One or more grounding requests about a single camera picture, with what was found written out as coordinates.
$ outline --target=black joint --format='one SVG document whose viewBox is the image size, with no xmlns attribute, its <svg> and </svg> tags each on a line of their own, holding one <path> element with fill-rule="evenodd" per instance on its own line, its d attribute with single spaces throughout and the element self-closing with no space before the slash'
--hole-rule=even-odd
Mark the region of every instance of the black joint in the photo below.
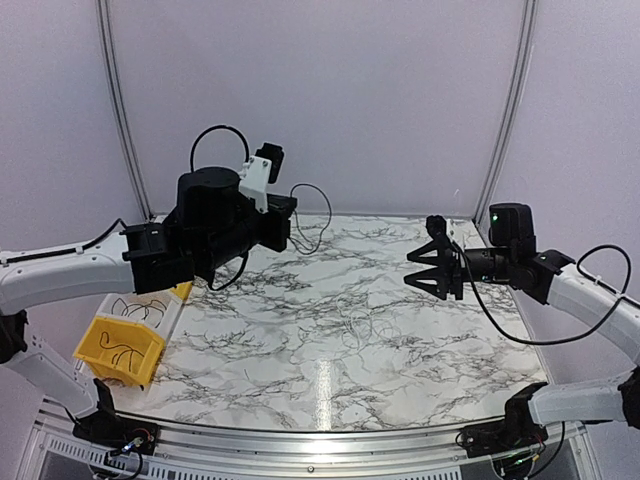
<svg viewBox="0 0 640 480">
<path fill-rule="evenodd" d="M 269 183 L 276 183 L 284 160 L 284 151 L 282 150 L 282 147 L 280 145 L 274 145 L 273 143 L 264 143 L 262 148 L 256 150 L 256 157 L 271 160 Z"/>
<path fill-rule="evenodd" d="M 13 315 L 0 315 L 0 364 L 7 363 L 18 352 L 27 351 L 24 341 L 24 326 L 27 312 L 21 310 Z"/>
<path fill-rule="evenodd" d="M 630 427 L 640 429 L 640 367 L 631 374 L 629 380 L 618 387 L 622 394 L 622 411 Z"/>
<path fill-rule="evenodd" d="M 136 293 L 157 292 L 193 280 L 190 257 L 171 248 L 165 225 L 134 225 L 122 234 L 129 246 L 122 258 L 131 262 Z"/>
<path fill-rule="evenodd" d="M 440 215 L 429 215 L 426 222 L 427 233 L 441 248 L 451 248 L 447 237 L 447 221 Z"/>
<path fill-rule="evenodd" d="M 547 385 L 534 383 L 511 397 L 505 405 L 503 420 L 469 425 L 460 431 L 459 445 L 469 458 L 493 455 L 516 447 L 526 447 L 547 440 L 547 430 L 533 422 L 529 401 L 533 394 Z"/>
<path fill-rule="evenodd" d="M 144 429 L 154 439 L 145 442 L 138 448 L 138 451 L 144 455 L 152 455 L 158 438 L 158 425 L 135 418 L 118 416 L 109 387 L 98 379 L 94 379 L 94 384 L 98 390 L 98 410 L 91 415 L 76 419 L 73 436 L 110 448 L 122 448 L 140 436 L 140 429 Z"/>
<path fill-rule="evenodd" d="M 522 289 L 534 300 L 546 305 L 547 298 L 549 296 L 549 290 L 551 289 L 551 282 L 556 275 L 562 272 L 562 268 L 576 263 L 573 258 L 558 252 L 557 250 L 547 250 L 542 253 L 538 253 L 530 260 L 523 262 L 520 268 L 531 270 L 535 272 L 535 280 L 533 283 L 521 283 L 516 284 L 513 281 L 511 286 L 515 289 Z"/>
</svg>

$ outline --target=black mount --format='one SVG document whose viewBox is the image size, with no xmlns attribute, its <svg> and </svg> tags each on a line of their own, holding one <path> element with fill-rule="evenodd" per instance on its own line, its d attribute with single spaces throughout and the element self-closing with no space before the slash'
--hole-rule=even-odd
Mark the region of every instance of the black mount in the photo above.
<svg viewBox="0 0 640 480">
<path fill-rule="evenodd" d="M 145 442 L 137 451 L 143 455 L 153 455 L 158 439 L 158 425 L 117 415 L 109 387 L 97 378 L 93 382 L 98 389 L 98 411 L 75 419 L 73 436 L 114 448 L 120 448 L 134 438 L 142 437 Z"/>
<path fill-rule="evenodd" d="M 16 353 L 27 351 L 24 341 L 24 326 L 27 323 L 26 310 L 14 315 L 0 315 L 0 365 L 11 360 Z"/>
<path fill-rule="evenodd" d="M 271 160 L 269 183 L 276 181 L 284 159 L 282 147 L 265 143 L 256 155 Z M 176 207 L 162 222 L 135 225 L 122 233 L 129 251 L 136 293 L 147 293 L 193 280 L 212 288 L 215 271 L 229 260 L 246 259 L 260 244 L 276 252 L 287 248 L 294 197 L 267 195 L 262 214 L 238 187 L 239 175 L 224 167 L 205 167 L 178 180 Z"/>
<path fill-rule="evenodd" d="M 545 385 L 546 382 L 531 384 L 511 397 L 505 405 L 503 419 L 462 428 L 458 444 L 467 451 L 469 458 L 507 452 L 547 440 L 546 428 L 533 422 L 528 405 L 533 394 Z"/>
<path fill-rule="evenodd" d="M 520 203 L 500 203 L 489 207 L 491 248 L 474 248 L 460 253 L 447 236 L 446 220 L 439 215 L 427 217 L 427 232 L 432 241 L 409 254 L 407 260 L 434 268 L 404 277 L 406 284 L 446 300 L 449 294 L 461 300 L 464 282 L 494 283 L 523 290 L 542 304 L 554 275 L 574 260 L 556 250 L 536 252 L 531 209 Z M 464 260 L 468 262 L 471 275 Z"/>
<path fill-rule="evenodd" d="M 622 393 L 622 411 L 630 427 L 640 429 L 640 367 L 636 367 L 629 380 L 618 387 Z"/>
</svg>

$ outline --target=white backdrop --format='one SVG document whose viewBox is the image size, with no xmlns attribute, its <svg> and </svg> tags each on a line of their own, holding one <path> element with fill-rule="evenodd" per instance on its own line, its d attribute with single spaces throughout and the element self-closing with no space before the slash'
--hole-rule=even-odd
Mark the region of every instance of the white backdrop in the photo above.
<svg viewBox="0 0 640 480">
<path fill-rule="evenodd" d="M 281 193 L 339 212 L 471 216 L 508 91 L 523 2 L 113 2 L 118 65 L 152 207 L 205 127 L 286 152 Z M 239 168 L 230 133 L 197 165 Z M 322 210 L 301 192 L 302 210 Z"/>
</svg>

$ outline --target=black cable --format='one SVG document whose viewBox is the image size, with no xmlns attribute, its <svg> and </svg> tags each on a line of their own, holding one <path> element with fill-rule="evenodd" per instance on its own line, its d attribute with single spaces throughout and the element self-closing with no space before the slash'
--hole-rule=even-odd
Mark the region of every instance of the black cable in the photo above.
<svg viewBox="0 0 640 480">
<path fill-rule="evenodd" d="M 64 411 L 67 412 L 67 417 L 69 417 L 69 420 L 71 420 L 76 427 L 78 427 L 80 430 L 82 430 L 85 433 L 90 433 L 89 429 L 84 425 L 82 425 L 76 417 L 71 415 L 71 412 L 69 410 L 65 408 Z"/>
<path fill-rule="evenodd" d="M 113 480 L 134 480 L 135 478 L 138 477 L 138 475 L 140 475 L 140 473 L 142 472 L 142 467 L 144 466 L 144 459 L 142 458 L 142 454 L 137 451 L 137 450 L 133 450 L 135 453 L 138 454 L 138 468 L 136 468 L 136 471 L 133 472 L 131 475 L 129 475 L 128 477 L 121 477 L 119 473 L 111 473 L 111 472 L 96 472 L 93 470 L 93 467 L 91 465 L 89 466 L 89 470 L 91 470 L 91 472 L 96 475 L 98 478 L 102 478 L 102 479 L 113 479 Z M 105 455 L 104 457 L 104 464 L 105 466 L 110 466 L 107 463 L 107 456 Z"/>
<path fill-rule="evenodd" d="M 106 337 L 106 341 L 105 341 L 105 345 L 102 344 L 102 339 Z M 114 345 L 112 347 L 108 347 L 106 346 L 106 344 L 109 343 L 109 332 L 102 332 L 100 334 L 100 341 L 98 342 L 98 345 L 100 345 L 100 347 L 102 347 L 104 350 L 113 350 L 114 348 L 120 348 L 120 347 L 125 347 L 125 349 L 118 353 L 115 353 L 113 355 L 113 358 L 111 359 L 111 363 L 114 364 L 116 367 L 120 364 L 120 360 L 122 360 L 122 357 L 124 355 L 126 355 L 127 353 L 131 353 L 131 356 L 129 357 L 129 371 L 131 372 L 131 363 L 133 361 L 133 354 L 137 353 L 138 355 L 140 355 L 142 358 L 144 358 L 144 354 L 139 351 L 136 350 L 135 348 L 133 348 L 131 345 L 127 345 L 126 343 L 119 343 L 118 345 Z"/>
<path fill-rule="evenodd" d="M 196 153 L 196 146 L 203 137 L 216 130 L 229 130 L 230 132 L 235 133 L 242 141 L 242 146 L 244 147 L 244 163 L 247 163 L 249 161 L 249 144 L 247 143 L 247 139 L 244 138 L 242 132 L 230 125 L 214 125 L 213 127 L 207 128 L 204 132 L 198 135 L 198 138 L 196 138 L 196 140 L 193 142 L 193 145 L 191 146 L 191 155 L 189 156 L 189 166 L 191 167 L 191 172 L 194 171 L 193 162 Z"/>
<path fill-rule="evenodd" d="M 316 185 L 313 185 L 311 183 L 297 183 L 297 184 L 295 184 L 293 187 L 291 187 L 291 191 L 289 192 L 289 196 L 293 197 L 293 192 L 295 192 L 295 190 L 297 188 L 299 188 L 299 187 L 309 187 L 309 188 L 313 188 L 314 190 L 318 191 L 320 193 L 320 195 L 322 195 L 322 197 L 324 198 L 324 201 L 327 203 L 327 208 L 329 209 L 329 219 L 327 220 L 327 223 L 322 228 L 322 230 L 320 230 L 320 235 L 318 236 L 318 242 L 316 243 L 315 247 L 313 246 L 313 242 L 309 238 L 307 238 L 304 233 L 302 233 L 302 229 L 300 228 L 300 222 L 298 221 L 298 211 L 297 211 L 297 209 L 293 211 L 293 215 L 294 215 L 294 217 L 296 219 L 296 230 L 298 230 L 298 233 L 300 234 L 300 236 L 302 238 L 304 238 L 307 242 L 311 243 L 311 246 L 308 247 L 308 246 L 304 245 L 301 241 L 296 240 L 296 239 L 294 239 L 292 237 L 290 237 L 289 240 L 291 240 L 291 243 L 293 244 L 294 248 L 301 255 L 312 255 L 312 254 L 316 253 L 318 251 L 318 249 L 320 248 L 320 245 L 322 244 L 322 235 L 327 230 L 327 228 L 329 228 L 329 225 L 331 225 L 331 219 L 333 218 L 333 209 L 331 208 L 331 201 L 329 200 L 329 197 L 327 197 L 327 195 L 322 191 L 322 189 L 320 187 L 317 187 Z"/>
<path fill-rule="evenodd" d="M 625 252 L 622 248 L 620 248 L 620 247 L 618 247 L 616 245 L 600 245 L 598 247 L 592 248 L 587 253 L 585 253 L 582 257 L 580 257 L 580 260 L 578 260 L 578 263 L 577 263 L 578 266 L 584 260 L 586 260 L 591 254 L 593 254 L 593 253 L 595 253 L 595 252 L 597 252 L 599 250 L 613 249 L 613 250 L 616 250 L 616 251 L 622 253 L 622 255 L 624 256 L 624 259 L 627 262 L 627 275 L 626 275 L 622 290 L 620 290 L 620 294 L 621 295 L 614 302 L 613 306 L 609 309 L 609 311 L 605 314 L 605 316 L 602 317 L 602 320 L 600 320 L 592 328 L 590 328 L 589 330 L 587 330 L 584 333 L 581 333 L 579 335 L 575 335 L 573 337 L 561 338 L 559 340 L 544 340 L 544 341 L 527 340 L 527 339 L 524 339 L 524 338 L 518 338 L 518 337 L 514 337 L 513 335 L 510 335 L 509 333 L 505 332 L 502 329 L 502 327 L 500 327 L 500 325 L 498 325 L 498 322 L 496 322 L 496 320 L 493 318 L 493 316 L 491 315 L 491 313 L 487 309 L 487 306 L 484 304 L 484 302 L 482 301 L 482 298 L 480 297 L 480 293 L 478 292 L 478 288 L 476 287 L 476 283 L 473 280 L 473 273 L 471 272 L 471 266 L 469 264 L 469 259 L 467 258 L 466 254 L 464 253 L 462 248 L 460 248 L 459 245 L 457 245 L 456 243 L 453 243 L 453 246 L 456 249 L 456 251 L 464 258 L 464 264 L 465 264 L 465 268 L 467 270 L 467 273 L 469 275 L 469 279 L 470 279 L 470 283 L 471 283 L 471 289 L 473 290 L 473 294 L 475 295 L 476 299 L 478 300 L 478 303 L 480 304 L 480 308 L 482 309 L 484 314 L 487 316 L 487 318 L 493 324 L 493 326 L 496 328 L 496 330 L 498 330 L 498 332 L 500 332 L 500 334 L 502 334 L 504 337 L 506 337 L 507 339 L 511 340 L 512 342 L 520 343 L 522 345 L 534 345 L 534 346 L 540 346 L 540 347 L 550 346 L 550 345 L 562 345 L 562 344 L 565 344 L 565 343 L 571 343 L 571 342 L 575 342 L 577 340 L 582 340 L 583 338 L 588 337 L 589 335 L 591 335 L 594 332 L 596 332 L 609 319 L 609 317 L 611 317 L 611 315 L 616 310 L 616 308 L 618 308 L 618 305 L 620 305 L 620 303 L 623 300 L 625 300 L 625 297 L 623 295 L 624 295 L 624 293 L 626 293 L 627 287 L 629 286 L 629 282 L 631 281 L 631 271 L 632 271 L 631 258 L 629 258 L 629 255 L 627 254 L 627 252 Z M 580 269 L 578 269 L 578 271 L 582 275 L 585 275 L 584 271 L 582 271 Z M 589 278 L 589 276 L 587 276 L 587 275 L 585 275 L 585 277 L 590 279 L 590 280 L 595 280 L 593 277 Z"/>
<path fill-rule="evenodd" d="M 118 224 L 122 225 L 123 228 L 127 228 L 127 224 L 122 221 L 121 218 L 118 218 L 113 224 L 107 228 L 104 232 L 102 232 L 98 237 L 91 240 L 88 243 L 82 245 L 83 250 L 87 250 L 88 248 L 95 247 L 100 242 L 102 242 L 111 232 L 115 230 Z M 62 250 L 54 250 L 51 252 L 41 252 L 41 253 L 32 253 L 31 255 L 23 255 L 21 257 L 13 257 L 7 258 L 7 263 L 18 263 L 18 262 L 26 262 L 27 260 L 39 260 L 41 258 L 51 258 L 58 257 L 60 255 L 69 255 L 70 253 L 76 253 L 75 248 L 63 248 Z"/>
<path fill-rule="evenodd" d="M 551 465 L 551 462 L 553 462 L 556 459 L 556 457 L 560 453 L 560 450 L 562 450 L 562 444 L 564 443 L 565 431 L 566 431 L 566 426 L 565 426 L 564 422 L 562 422 L 562 433 L 560 434 L 560 441 L 558 442 L 558 447 L 556 448 L 556 451 L 553 452 L 553 455 L 551 455 L 551 458 L 549 459 L 549 461 L 547 463 L 545 463 L 542 467 L 540 467 L 540 469 L 537 472 L 534 472 L 531 475 L 529 475 L 529 478 L 534 478 L 534 477 L 537 477 L 538 475 L 540 475 L 544 470 L 547 469 L 547 467 L 549 465 Z"/>
<path fill-rule="evenodd" d="M 233 278 L 231 280 L 229 280 L 227 283 L 225 283 L 224 285 L 222 285 L 221 287 L 216 287 L 216 288 L 212 288 L 212 290 L 214 292 L 219 292 L 221 290 L 224 290 L 227 287 L 230 287 L 231 285 L 233 285 L 234 283 L 236 283 L 236 281 L 240 278 L 240 276 L 244 273 L 244 269 L 247 266 L 247 261 L 249 260 L 249 252 L 245 252 L 242 255 L 242 264 L 240 265 L 240 268 L 238 269 L 238 271 L 236 272 L 236 274 L 233 276 Z"/>
</svg>

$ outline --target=aluminum frame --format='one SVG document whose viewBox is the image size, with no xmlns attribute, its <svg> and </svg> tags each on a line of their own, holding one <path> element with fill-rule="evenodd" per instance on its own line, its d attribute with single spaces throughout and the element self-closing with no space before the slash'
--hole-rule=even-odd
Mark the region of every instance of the aluminum frame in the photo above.
<svg viewBox="0 0 640 480">
<path fill-rule="evenodd" d="M 480 229 L 480 222 L 493 198 L 493 193 L 495 192 L 498 178 L 500 177 L 500 171 L 504 166 L 507 156 L 509 140 L 511 139 L 513 125 L 527 80 L 537 13 L 538 0 L 526 0 L 522 11 L 520 38 L 518 40 L 518 50 L 513 65 L 509 93 L 507 94 L 507 102 L 502 115 L 502 122 L 500 124 L 500 130 L 498 131 L 498 137 L 496 138 L 496 144 L 491 155 L 489 170 L 487 171 L 487 176 L 480 191 L 476 210 L 472 218 L 473 223 L 478 229 Z"/>
<path fill-rule="evenodd" d="M 455 437 L 462 424 L 396 431 L 294 433 L 157 422 L 161 433 L 156 452 L 145 459 L 140 478 L 462 480 L 460 467 L 489 459 L 469 459 L 456 446 Z M 94 457 L 91 461 L 98 466 L 107 448 L 74 438 L 72 429 L 73 423 L 64 409 L 45 399 L 29 436 L 17 480 L 38 479 L 48 452 L 78 460 L 85 458 L 82 451 L 91 449 Z M 553 448 L 552 444 L 560 437 L 559 425 L 549 428 L 549 436 L 548 443 Z M 568 424 L 566 438 L 581 480 L 600 480 L 585 427 Z"/>
<path fill-rule="evenodd" d="M 116 61 L 116 49 L 113 42 L 113 31 L 111 28 L 111 10 L 108 0 L 96 0 L 96 10 L 98 15 L 98 28 L 100 30 L 100 41 L 102 44 L 102 54 L 105 70 L 107 72 L 107 84 L 111 105 L 115 115 L 118 136 L 122 145 L 124 161 L 133 187 L 133 193 L 140 213 L 146 220 L 153 216 L 153 210 L 149 203 L 149 197 L 144 186 L 140 162 L 136 154 L 136 149 L 127 120 L 127 111 L 120 86 L 120 75 L 118 73 L 118 63 Z"/>
</svg>

